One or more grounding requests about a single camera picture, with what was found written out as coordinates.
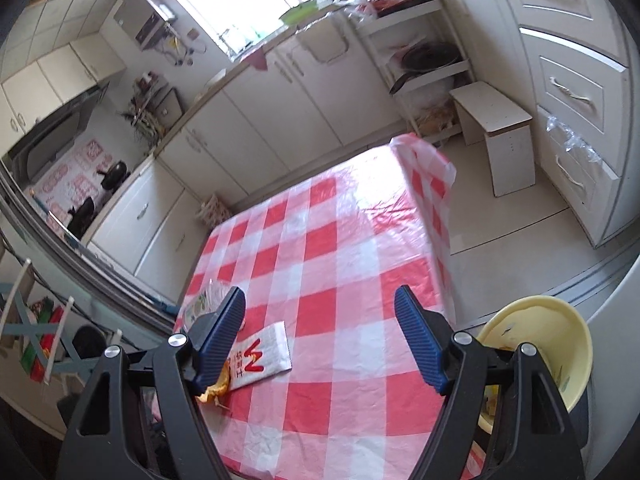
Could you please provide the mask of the orange peel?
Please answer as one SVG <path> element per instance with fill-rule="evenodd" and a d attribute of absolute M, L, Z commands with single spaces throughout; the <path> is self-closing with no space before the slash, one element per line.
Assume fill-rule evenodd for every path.
<path fill-rule="evenodd" d="M 230 362 L 224 362 L 224 366 L 220 372 L 217 381 L 206 388 L 205 392 L 198 396 L 198 402 L 201 404 L 214 404 L 218 408 L 226 407 L 222 404 L 222 400 L 227 395 L 231 386 Z"/>

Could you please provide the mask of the clear plastic bag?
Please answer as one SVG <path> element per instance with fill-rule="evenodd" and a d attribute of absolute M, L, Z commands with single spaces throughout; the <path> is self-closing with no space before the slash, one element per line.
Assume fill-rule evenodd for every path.
<path fill-rule="evenodd" d="M 209 280 L 181 309 L 181 330 L 187 333 L 200 316 L 216 312 L 232 288 L 228 282 Z"/>

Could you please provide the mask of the white lower kitchen cabinets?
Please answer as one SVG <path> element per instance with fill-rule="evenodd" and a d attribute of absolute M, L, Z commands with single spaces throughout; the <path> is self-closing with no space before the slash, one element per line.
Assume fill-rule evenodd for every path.
<path fill-rule="evenodd" d="M 126 278 L 178 300 L 212 198 L 232 210 L 412 131 L 356 32 L 352 10 L 319 11 L 236 64 L 196 102 L 99 214 L 85 240 Z"/>

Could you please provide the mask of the yellow plastic bowl bin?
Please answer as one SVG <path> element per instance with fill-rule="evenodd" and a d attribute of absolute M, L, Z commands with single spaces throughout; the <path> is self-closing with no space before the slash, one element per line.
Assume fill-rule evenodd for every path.
<path fill-rule="evenodd" d="M 591 334 L 586 321 L 564 300 L 551 296 L 515 300 L 489 320 L 477 340 L 501 350 L 533 344 L 569 411 L 587 388 L 593 364 Z"/>

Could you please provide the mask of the white refrigerator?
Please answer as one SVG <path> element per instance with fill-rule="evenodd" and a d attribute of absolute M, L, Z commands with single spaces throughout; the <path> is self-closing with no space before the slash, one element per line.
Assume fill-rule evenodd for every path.
<path fill-rule="evenodd" d="M 639 274 L 629 272 L 588 322 L 591 448 L 586 477 L 612 460 L 639 415 Z"/>

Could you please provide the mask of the white paper food bag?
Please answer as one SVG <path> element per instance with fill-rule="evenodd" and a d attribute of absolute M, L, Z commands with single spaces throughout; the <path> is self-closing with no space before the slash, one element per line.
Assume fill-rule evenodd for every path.
<path fill-rule="evenodd" d="M 260 330 L 244 322 L 232 344 L 228 363 L 231 391 L 292 370 L 285 322 L 275 322 Z"/>

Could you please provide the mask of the red white checkered tablecloth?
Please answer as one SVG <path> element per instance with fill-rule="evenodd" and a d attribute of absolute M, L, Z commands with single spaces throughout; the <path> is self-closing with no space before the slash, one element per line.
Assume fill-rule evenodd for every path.
<path fill-rule="evenodd" d="M 394 312 L 400 286 L 454 319 L 448 212 L 454 165 L 403 134 L 237 214 L 210 234 L 186 298 L 246 298 L 239 340 L 283 323 L 292 367 L 201 408 L 247 479 L 405 479 L 442 398 Z"/>

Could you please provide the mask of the black range hood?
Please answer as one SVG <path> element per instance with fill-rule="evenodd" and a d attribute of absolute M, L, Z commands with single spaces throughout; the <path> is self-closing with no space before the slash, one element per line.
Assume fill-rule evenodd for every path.
<path fill-rule="evenodd" d="M 94 86 L 55 110 L 2 157 L 6 171 L 24 188 L 35 183 L 74 144 L 90 122 L 107 86 Z"/>

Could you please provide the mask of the white wooden step stool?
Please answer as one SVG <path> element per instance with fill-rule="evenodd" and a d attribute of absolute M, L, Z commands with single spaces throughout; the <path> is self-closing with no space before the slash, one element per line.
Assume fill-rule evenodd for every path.
<path fill-rule="evenodd" d="M 455 88 L 449 94 L 465 144 L 483 141 L 486 146 L 494 195 L 505 196 L 533 186 L 532 115 L 484 81 Z"/>

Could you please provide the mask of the white drawer cabinet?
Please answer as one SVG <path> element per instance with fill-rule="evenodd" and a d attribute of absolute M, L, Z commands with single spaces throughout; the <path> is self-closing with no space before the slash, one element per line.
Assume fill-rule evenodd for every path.
<path fill-rule="evenodd" d="M 542 169 L 593 246 L 639 218 L 639 53 L 608 0 L 508 0 L 541 122 Z"/>

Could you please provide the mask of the black frying pan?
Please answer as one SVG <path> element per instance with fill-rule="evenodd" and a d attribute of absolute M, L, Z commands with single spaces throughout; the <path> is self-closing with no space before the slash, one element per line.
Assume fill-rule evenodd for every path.
<path fill-rule="evenodd" d="M 422 40 L 412 47 L 396 52 L 393 59 L 398 62 L 402 74 L 390 87 L 391 96 L 409 80 L 461 61 L 462 54 L 455 44 Z"/>

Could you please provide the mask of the white metal storage rack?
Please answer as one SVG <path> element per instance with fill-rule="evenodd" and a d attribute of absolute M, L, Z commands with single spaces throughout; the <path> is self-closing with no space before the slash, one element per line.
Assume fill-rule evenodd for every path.
<path fill-rule="evenodd" d="M 411 130 L 442 145 L 462 133 L 451 91 L 475 80 L 471 60 L 442 0 L 360 0 L 356 32 Z"/>

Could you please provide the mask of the green basin on counter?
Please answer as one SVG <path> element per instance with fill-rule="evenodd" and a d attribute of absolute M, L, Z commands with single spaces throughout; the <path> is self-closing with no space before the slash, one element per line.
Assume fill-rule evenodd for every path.
<path fill-rule="evenodd" d="M 306 0 L 293 6 L 279 16 L 279 20 L 288 27 L 297 25 L 318 11 L 317 0 Z"/>

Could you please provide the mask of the wall mounted water heater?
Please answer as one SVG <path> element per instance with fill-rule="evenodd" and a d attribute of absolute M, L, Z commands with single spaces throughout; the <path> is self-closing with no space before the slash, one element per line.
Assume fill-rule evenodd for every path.
<path fill-rule="evenodd" d="M 122 0 L 114 14 L 116 24 L 141 51 L 153 49 L 176 18 L 160 0 Z"/>

